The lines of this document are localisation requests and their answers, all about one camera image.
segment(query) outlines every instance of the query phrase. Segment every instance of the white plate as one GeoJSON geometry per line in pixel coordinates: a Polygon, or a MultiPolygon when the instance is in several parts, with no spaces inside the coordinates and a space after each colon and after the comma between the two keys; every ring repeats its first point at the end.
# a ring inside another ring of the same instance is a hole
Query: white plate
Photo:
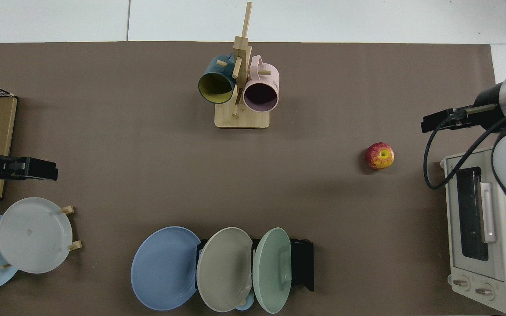
{"type": "Polygon", "coordinates": [[[196,270],[199,293],[216,312],[229,312],[251,290],[251,238],[239,228],[217,232],[205,244],[196,270]]]}
{"type": "Polygon", "coordinates": [[[44,273],[57,268],[70,252],[72,226],[61,208],[39,197],[9,207],[0,222],[0,252],[21,271],[44,273]]]}

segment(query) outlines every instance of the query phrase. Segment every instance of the wooden mug rack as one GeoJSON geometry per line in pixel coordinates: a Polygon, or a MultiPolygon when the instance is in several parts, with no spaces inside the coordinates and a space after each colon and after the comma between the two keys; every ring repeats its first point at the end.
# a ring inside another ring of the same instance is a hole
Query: wooden mug rack
{"type": "Polygon", "coordinates": [[[251,59],[251,46],[249,46],[247,38],[251,5],[251,2],[247,2],[241,36],[236,36],[233,42],[235,57],[235,68],[232,74],[235,79],[233,94],[228,102],[215,105],[214,124],[219,128],[263,129],[269,127],[269,112],[255,112],[243,102],[243,89],[247,83],[247,76],[249,76],[249,61],[251,59]]]}

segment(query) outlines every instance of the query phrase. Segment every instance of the table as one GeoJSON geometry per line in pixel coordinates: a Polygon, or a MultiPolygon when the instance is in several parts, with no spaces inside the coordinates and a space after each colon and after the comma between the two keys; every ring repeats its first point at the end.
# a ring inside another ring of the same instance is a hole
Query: table
{"type": "MultiPolygon", "coordinates": [[[[445,193],[422,179],[419,126],[494,85],[489,46],[251,46],[281,74],[265,130],[216,128],[198,93],[230,43],[0,44],[0,86],[19,97],[11,155],[60,170],[57,182],[8,182],[0,213],[29,196],[72,204],[84,242],[55,270],[0,287],[0,314],[159,314],[134,296],[130,265],[147,236],[174,225],[200,238],[227,226],[261,238],[280,226],[312,240],[315,292],[293,288],[283,316],[496,312],[446,282],[445,193]],[[394,148],[390,168],[365,166],[374,142],[394,148]]],[[[440,132],[432,176],[481,132],[440,132]]],[[[195,294],[165,314],[215,312],[195,294]]]]}

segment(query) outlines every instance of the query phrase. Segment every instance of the pink mug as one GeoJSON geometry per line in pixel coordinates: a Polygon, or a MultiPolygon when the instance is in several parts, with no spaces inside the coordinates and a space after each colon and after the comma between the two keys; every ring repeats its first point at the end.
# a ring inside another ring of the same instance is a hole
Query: pink mug
{"type": "Polygon", "coordinates": [[[268,112],[278,104],[280,75],[271,64],[264,64],[261,56],[251,58],[249,78],[243,89],[245,105],[255,112],[268,112]]]}

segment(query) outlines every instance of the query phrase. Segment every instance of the apple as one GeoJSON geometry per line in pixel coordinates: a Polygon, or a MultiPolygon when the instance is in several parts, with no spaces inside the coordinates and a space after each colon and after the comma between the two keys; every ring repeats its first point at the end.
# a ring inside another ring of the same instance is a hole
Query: apple
{"type": "Polygon", "coordinates": [[[366,150],[366,163],[374,170],[388,168],[394,162],[394,150],[386,143],[376,143],[366,150]]]}

